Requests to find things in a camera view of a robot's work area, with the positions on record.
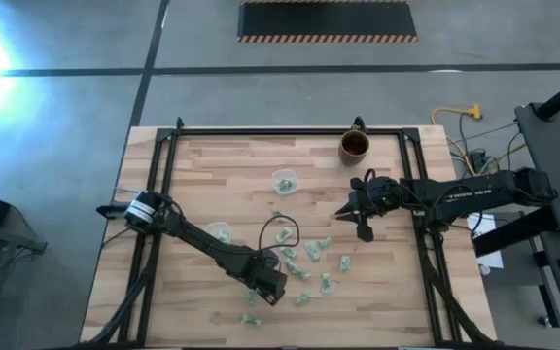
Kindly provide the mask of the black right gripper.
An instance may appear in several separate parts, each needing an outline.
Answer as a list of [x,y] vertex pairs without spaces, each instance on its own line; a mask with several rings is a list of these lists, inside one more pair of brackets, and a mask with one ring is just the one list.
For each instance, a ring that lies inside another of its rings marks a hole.
[[364,242],[372,242],[374,234],[368,225],[368,219],[373,216],[382,217],[401,205],[401,191],[399,184],[389,177],[377,176],[350,180],[350,203],[345,204],[335,212],[338,221],[357,224],[357,236]]

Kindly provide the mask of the brown round cup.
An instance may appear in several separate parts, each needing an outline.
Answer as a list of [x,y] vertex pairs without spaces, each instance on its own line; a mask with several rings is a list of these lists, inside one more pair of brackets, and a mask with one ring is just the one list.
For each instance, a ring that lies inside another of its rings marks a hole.
[[368,149],[367,135],[360,129],[353,128],[341,136],[338,154],[343,165],[354,166],[365,158]]

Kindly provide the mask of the clear plastic container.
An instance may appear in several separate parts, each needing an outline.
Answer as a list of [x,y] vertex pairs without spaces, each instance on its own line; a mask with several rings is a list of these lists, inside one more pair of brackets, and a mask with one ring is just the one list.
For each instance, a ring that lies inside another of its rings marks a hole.
[[[290,192],[280,192],[278,190],[278,183],[282,179],[289,179],[295,182],[295,187]],[[272,174],[272,187],[275,193],[279,196],[286,196],[295,193],[298,189],[298,175],[293,169],[281,169]]]
[[227,224],[225,222],[211,223],[211,224],[207,225],[204,230],[207,233],[213,235],[217,239],[218,239],[218,233],[219,232],[221,232],[221,231],[227,232],[230,236],[230,243],[231,243],[230,226],[229,226],[229,224]]

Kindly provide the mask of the white paper sheet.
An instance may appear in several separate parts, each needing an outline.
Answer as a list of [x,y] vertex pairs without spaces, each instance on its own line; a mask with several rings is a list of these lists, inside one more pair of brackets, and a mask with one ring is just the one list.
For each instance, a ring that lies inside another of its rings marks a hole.
[[468,229],[471,231],[471,239],[475,239],[496,228],[496,220],[493,214],[471,213],[467,217]]
[[504,261],[500,251],[496,251],[477,258],[477,263],[481,271],[488,269],[503,269]]

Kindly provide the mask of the black power adapter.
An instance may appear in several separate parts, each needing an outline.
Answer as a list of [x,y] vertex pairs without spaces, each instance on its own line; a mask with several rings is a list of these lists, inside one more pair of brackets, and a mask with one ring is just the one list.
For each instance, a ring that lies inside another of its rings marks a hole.
[[488,157],[484,150],[475,150],[469,153],[469,161],[475,174],[478,174],[486,164]]

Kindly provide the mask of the black desk beam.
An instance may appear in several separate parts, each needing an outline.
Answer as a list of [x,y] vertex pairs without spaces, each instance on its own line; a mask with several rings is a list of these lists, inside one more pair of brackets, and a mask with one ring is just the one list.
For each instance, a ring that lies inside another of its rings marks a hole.
[[475,255],[480,258],[543,232],[558,231],[559,226],[549,206],[542,207],[473,240]]

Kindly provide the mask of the black hazard-striped floor mat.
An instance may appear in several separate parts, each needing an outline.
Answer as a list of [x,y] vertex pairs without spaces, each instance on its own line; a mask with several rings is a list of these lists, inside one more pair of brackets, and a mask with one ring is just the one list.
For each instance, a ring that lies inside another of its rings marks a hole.
[[406,0],[244,0],[242,44],[416,43]]

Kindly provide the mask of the black aluminium rig frame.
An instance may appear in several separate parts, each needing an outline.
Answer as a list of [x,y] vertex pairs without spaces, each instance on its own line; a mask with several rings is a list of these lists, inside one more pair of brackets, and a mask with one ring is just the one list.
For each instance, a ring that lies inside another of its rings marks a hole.
[[[453,178],[441,127],[375,126],[367,157],[354,167],[338,156],[342,128],[322,127],[136,127],[128,135],[117,184],[119,200],[139,190],[168,190],[186,218],[205,228],[230,226],[231,240],[254,248],[274,243],[281,225],[271,211],[290,216],[302,242],[327,237],[332,245],[318,262],[304,251],[297,265],[311,273],[291,277],[274,306],[246,302],[246,288],[225,275],[211,258],[178,239],[139,237],[121,219],[110,221],[101,248],[81,340],[95,337],[117,310],[139,270],[157,261],[150,290],[136,300],[124,348],[158,347],[421,347],[435,333],[448,334],[447,313],[439,296],[427,296],[416,234],[408,212],[371,221],[375,238],[360,241],[352,224],[334,212],[346,201],[352,177],[374,169],[394,178]],[[297,173],[297,191],[279,196],[272,174]],[[341,256],[351,258],[340,272]],[[328,272],[332,292],[321,294]],[[295,306],[304,291],[310,300]],[[241,324],[244,313],[262,324]]]

